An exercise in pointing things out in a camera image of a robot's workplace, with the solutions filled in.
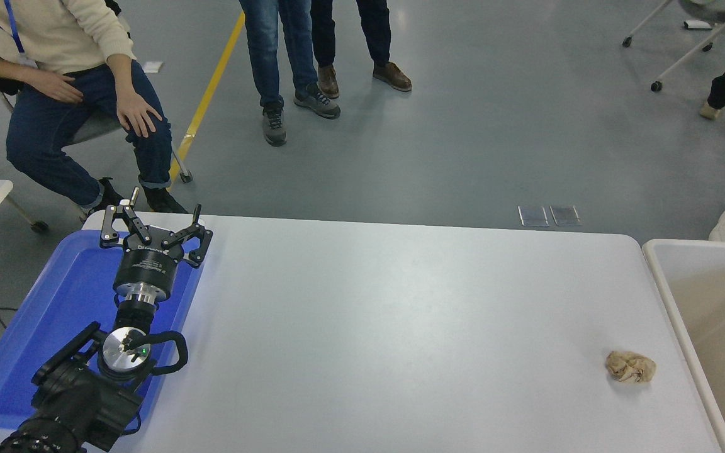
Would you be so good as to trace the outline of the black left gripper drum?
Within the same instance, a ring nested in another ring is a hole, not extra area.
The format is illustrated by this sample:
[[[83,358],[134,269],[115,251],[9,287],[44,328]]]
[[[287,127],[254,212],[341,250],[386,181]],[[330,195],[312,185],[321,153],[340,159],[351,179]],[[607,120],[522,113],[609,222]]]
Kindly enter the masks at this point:
[[[184,250],[181,244],[164,249],[165,240],[172,241],[174,232],[149,226],[150,243],[143,244],[138,233],[123,240],[123,258],[119,264],[113,289],[120,296],[141,292],[152,296],[170,296],[179,261]]]

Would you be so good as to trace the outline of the person's right hand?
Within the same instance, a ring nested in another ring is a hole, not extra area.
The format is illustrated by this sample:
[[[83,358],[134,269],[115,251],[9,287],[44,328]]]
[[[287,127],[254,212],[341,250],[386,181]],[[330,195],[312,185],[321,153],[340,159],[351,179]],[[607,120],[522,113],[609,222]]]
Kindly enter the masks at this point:
[[[84,99],[83,93],[73,86],[75,78],[69,75],[36,68],[22,68],[20,79],[41,94],[61,103],[78,104]]]

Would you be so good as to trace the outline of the person's left hand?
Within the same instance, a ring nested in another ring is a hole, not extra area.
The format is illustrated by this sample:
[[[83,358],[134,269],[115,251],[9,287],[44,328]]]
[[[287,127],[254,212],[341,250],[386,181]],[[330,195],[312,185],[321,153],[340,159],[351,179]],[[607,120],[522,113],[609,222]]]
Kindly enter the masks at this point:
[[[117,120],[126,131],[149,138],[164,118],[135,90],[117,90]]]

